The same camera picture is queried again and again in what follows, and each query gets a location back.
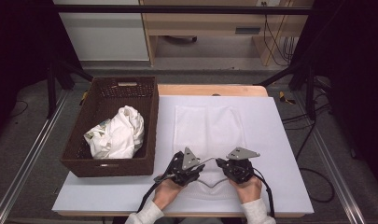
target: tripod leg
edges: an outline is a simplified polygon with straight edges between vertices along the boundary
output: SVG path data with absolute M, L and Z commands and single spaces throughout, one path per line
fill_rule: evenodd
M 74 67 L 73 65 L 71 65 L 69 63 L 60 61 L 60 65 L 63 66 L 64 68 L 66 68 L 67 70 L 72 71 L 72 72 L 78 74 L 79 76 L 83 77 L 84 79 L 86 79 L 88 81 L 92 81 L 92 79 L 93 79 L 92 75 L 84 72 L 82 69 Z
M 299 90 L 302 84 L 304 84 L 305 79 L 308 78 L 307 73 L 308 65 L 303 66 L 300 70 L 298 70 L 288 83 L 290 89 L 293 91 Z
M 285 76 L 287 76 L 289 74 L 296 73 L 297 69 L 299 69 L 299 68 L 301 68 L 301 63 L 300 62 L 295 63 L 295 64 L 291 64 L 289 67 L 287 67 L 286 69 L 280 71 L 276 75 L 267 78 L 266 80 L 260 82 L 259 84 L 254 84 L 254 86 L 267 87 L 267 86 L 273 84 L 275 81 L 279 80 L 282 77 L 285 77 Z

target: white tabletop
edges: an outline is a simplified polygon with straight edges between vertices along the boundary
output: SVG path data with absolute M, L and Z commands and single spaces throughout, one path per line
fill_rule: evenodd
M 250 96 L 160 96 L 154 174 L 78 178 L 69 173 L 52 210 L 64 216 L 116 216 L 136 211 L 153 178 L 165 171 L 173 157 L 176 105 L 238 108 L 247 148 L 261 155 L 251 161 L 273 191 L 276 216 L 300 217 L 314 212 L 273 98 Z M 265 188 L 261 197 L 268 206 Z M 201 200 L 179 196 L 164 213 L 173 217 L 243 215 L 238 198 Z

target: black curtain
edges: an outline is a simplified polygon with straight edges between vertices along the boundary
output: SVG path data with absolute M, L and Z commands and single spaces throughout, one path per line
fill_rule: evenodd
M 315 3 L 330 6 L 330 1 Z M 327 20 L 309 18 L 294 60 L 300 59 Z M 344 1 L 319 46 L 312 63 L 315 74 L 330 79 L 336 118 L 353 151 L 378 179 L 378 0 Z
M 52 0 L 38 1 L 52 5 Z M 58 13 L 32 10 L 36 1 L 0 0 L 0 128 L 23 87 L 47 78 L 52 60 L 80 68 Z M 70 78 L 62 71 L 59 80 Z

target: electrical cord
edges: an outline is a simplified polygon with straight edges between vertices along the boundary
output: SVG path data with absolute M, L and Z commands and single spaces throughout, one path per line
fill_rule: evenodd
M 268 46 L 268 44 L 267 44 L 267 40 L 266 40 L 266 38 L 265 38 L 265 31 L 266 31 L 266 29 L 268 28 L 268 29 L 270 30 L 270 27 L 268 26 L 267 15 L 264 15 L 264 18 L 265 18 L 265 22 L 264 22 L 264 30 L 263 30 L 264 35 L 263 35 L 263 36 L 264 36 L 264 44 L 265 44 L 265 47 L 266 47 L 267 50 L 270 52 L 271 57 L 273 58 L 273 61 L 274 61 L 277 65 L 279 65 L 279 66 L 288 66 L 288 64 L 280 64 L 279 62 L 276 61 L 275 57 L 273 56 L 273 52 L 271 51 L 270 47 Z M 279 49 L 278 45 L 276 44 L 276 39 L 274 39 L 274 37 L 273 37 L 273 33 L 271 32 L 271 30 L 270 30 L 270 34 L 271 34 L 271 36 L 272 36 L 272 38 L 273 38 L 274 44 L 275 44 L 276 47 L 278 48 L 279 53 L 281 53 L 281 50 Z
M 268 186 L 267 182 L 265 181 L 265 178 L 262 175 L 262 173 L 256 168 L 253 168 L 253 170 L 257 171 L 259 175 L 255 174 L 254 172 L 252 175 L 255 176 L 257 179 L 259 179 L 266 187 L 266 191 L 268 194 L 268 201 L 270 203 L 270 217 L 275 217 L 275 210 L 273 208 L 273 192 L 271 191 L 270 186 Z
M 11 115 L 10 118 L 15 118 L 15 117 L 17 117 L 18 115 L 21 115 L 21 114 L 22 114 L 23 112 L 25 112 L 25 110 L 28 108 L 28 103 L 26 103 L 25 101 L 17 101 L 17 103 L 19 103 L 19 102 L 24 103 L 24 104 L 25 104 L 25 108 L 24 108 L 20 113 L 15 114 L 15 115 Z
M 261 2 L 261 5 L 262 5 L 263 7 L 266 7 L 266 6 L 267 6 L 267 3 L 265 3 L 265 2 Z M 279 29 L 278 29 L 278 31 L 281 30 L 281 27 L 282 27 L 282 22 L 279 24 Z M 268 44 L 267 44 L 267 40 L 266 40 L 266 38 L 265 38 L 265 36 L 266 36 L 266 30 L 267 30 L 267 29 L 268 29 L 268 31 L 269 31 L 269 33 L 270 33 L 272 39 L 273 39 L 274 44 L 276 45 L 276 48 L 277 48 L 278 51 L 279 51 L 279 54 L 281 55 L 282 59 L 283 59 L 287 64 L 280 64 L 280 63 L 278 63 L 278 62 L 276 61 L 276 59 L 275 59 L 275 57 L 274 57 L 274 55 L 273 55 L 273 52 L 271 51 L 270 47 L 268 46 Z M 282 53 L 282 51 L 280 50 L 280 48 L 279 48 L 279 46 L 278 46 L 278 43 L 277 43 L 277 41 L 276 41 L 276 38 L 273 36 L 273 32 L 271 31 L 270 25 L 269 25 L 269 23 L 268 23 L 267 14 L 264 14 L 264 29 L 263 29 L 263 37 L 264 37 L 264 44 L 265 44 L 267 50 L 270 52 L 270 54 L 271 54 L 271 56 L 272 56 L 272 58 L 273 58 L 273 61 L 274 61 L 276 64 L 280 65 L 280 66 L 289 66 L 289 65 L 290 65 L 290 61 L 291 61 L 289 58 L 292 57 L 292 51 L 293 51 L 294 43 L 293 43 L 293 44 L 290 43 L 290 49 L 289 49 L 289 51 L 290 51 L 291 55 L 290 55 L 290 57 L 286 57 L 285 54 Z
M 285 37 L 284 46 L 283 46 L 283 52 L 284 52 L 283 57 L 285 57 L 287 59 L 288 64 L 290 64 L 291 59 L 293 58 L 294 42 L 295 41 L 294 41 L 293 36 L 291 36 L 291 37 L 286 36 Z
M 204 185 L 207 186 L 208 188 L 212 189 L 212 188 L 214 188 L 216 185 L 218 185 L 218 184 L 220 184 L 221 182 L 224 182 L 224 181 L 226 181 L 226 180 L 228 180 L 228 178 L 221 179 L 221 180 L 219 180 L 218 182 L 216 182 L 216 184 L 214 184 L 213 186 L 209 186 L 208 184 L 206 184 L 205 182 L 203 182 L 203 181 L 200 180 L 200 179 L 198 179 L 198 180 L 196 180 L 196 181 L 199 182 L 199 183 L 201 183 L 201 184 L 204 184 Z
M 142 208 L 145 206 L 147 198 L 159 186 L 160 183 L 154 183 L 153 186 L 151 186 L 151 188 L 147 191 L 147 193 L 145 194 L 145 196 L 143 196 L 142 202 L 140 203 L 138 211 L 136 213 L 138 213 L 138 212 L 140 212 L 142 210 Z
M 321 96 L 327 96 L 327 95 L 326 95 L 325 93 L 320 93 L 320 94 L 318 94 L 318 95 L 314 98 L 314 100 L 317 100 L 317 99 L 318 99 L 319 97 L 321 97 Z M 321 113 L 321 112 L 322 112 L 322 109 L 327 108 L 328 106 L 329 106 L 329 103 L 327 103 L 327 104 L 325 104 L 325 105 L 322 105 L 322 106 L 320 106 L 319 108 L 317 108 L 317 109 L 315 110 L 315 112 L 316 112 L 316 111 L 320 111 L 320 113 Z M 304 141 L 302 142 L 301 147 L 300 147 L 298 153 L 297 153 L 296 156 L 295 156 L 295 160 L 296 160 L 296 161 L 299 160 L 300 154 L 302 153 L 302 150 L 304 149 L 305 144 L 307 143 L 309 137 L 311 136 L 312 131 L 314 130 L 314 127 L 315 127 L 315 125 L 316 125 L 316 115 L 318 115 L 318 114 L 315 113 L 315 119 L 314 119 L 314 122 L 313 122 L 312 124 L 309 124 L 309 125 L 307 125 L 307 126 L 305 126 L 305 127 L 301 127 L 301 128 L 298 128 L 298 129 L 286 129 L 286 130 L 300 130 L 300 129 L 303 129 L 303 128 L 311 127 L 310 131 L 309 131 L 308 134 L 305 136 L 305 139 L 304 139 Z M 282 119 L 282 120 L 283 120 L 283 121 L 286 121 L 286 122 L 284 122 L 284 124 L 287 124 L 287 123 L 290 123 L 290 122 L 296 122 L 296 121 L 299 121 L 299 120 L 302 120 L 302 119 L 306 119 L 306 118 L 308 118 L 308 115 L 307 115 L 307 114 L 302 114 L 302 115 L 298 115 L 298 116 L 293 117 L 293 118 Z M 319 176 L 322 177 L 324 180 L 326 180 L 326 182 L 327 182 L 327 183 L 329 184 L 329 186 L 330 186 L 330 189 L 331 189 L 331 195 L 330 195 L 330 197 L 327 198 L 326 200 L 321 200 L 321 199 L 317 199 L 317 198 L 313 197 L 313 196 L 311 195 L 311 193 L 307 190 L 307 191 L 308 191 L 308 195 L 309 195 L 309 197 L 310 197 L 311 200 L 313 200 L 313 201 L 315 201 L 315 202 L 318 202 L 318 203 L 329 203 L 329 202 L 331 202 L 331 201 L 334 199 L 334 197 L 335 197 L 335 188 L 333 187 L 331 181 L 330 181 L 325 175 L 322 175 L 322 174 L 320 174 L 318 171 L 315 171 L 315 170 L 312 170 L 312 169 L 309 169 L 309 168 L 299 167 L 299 170 L 300 170 L 300 171 L 310 172 L 310 173 L 313 173 L 313 174 L 319 175 Z
M 314 198 L 311 193 L 308 191 L 308 195 L 310 196 L 310 198 L 318 203 L 329 203 L 331 202 L 333 199 L 334 199 L 334 196 L 335 196 L 335 188 L 333 187 L 333 184 L 331 183 L 331 181 L 325 176 L 325 175 L 322 175 L 320 174 L 318 171 L 315 171 L 315 170 L 312 170 L 312 169 L 308 169 L 308 168 L 299 168 L 299 170 L 301 171 L 307 171 L 307 172 L 311 172 L 311 173 L 314 173 L 316 175 L 319 175 L 321 176 L 323 179 L 326 180 L 326 182 L 328 182 L 328 184 L 330 185 L 330 188 L 331 188 L 331 195 L 328 199 L 326 200 L 320 200 L 320 199 L 317 199 L 317 198 Z

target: wicker basket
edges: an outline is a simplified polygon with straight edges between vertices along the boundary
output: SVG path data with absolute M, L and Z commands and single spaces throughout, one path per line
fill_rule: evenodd
M 142 115 L 145 135 L 132 159 L 93 159 L 83 134 L 106 119 L 112 119 L 125 105 Z M 81 107 L 61 162 L 78 177 L 152 175 L 156 146 L 159 92 L 154 77 L 94 78 Z

